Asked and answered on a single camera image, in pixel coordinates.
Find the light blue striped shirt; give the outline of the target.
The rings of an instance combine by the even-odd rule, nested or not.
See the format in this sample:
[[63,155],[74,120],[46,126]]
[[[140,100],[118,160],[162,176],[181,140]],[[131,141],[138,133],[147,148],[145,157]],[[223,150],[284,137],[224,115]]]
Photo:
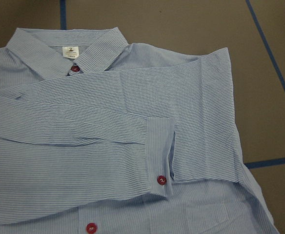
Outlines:
[[227,48],[18,28],[0,48],[0,234],[276,234]]

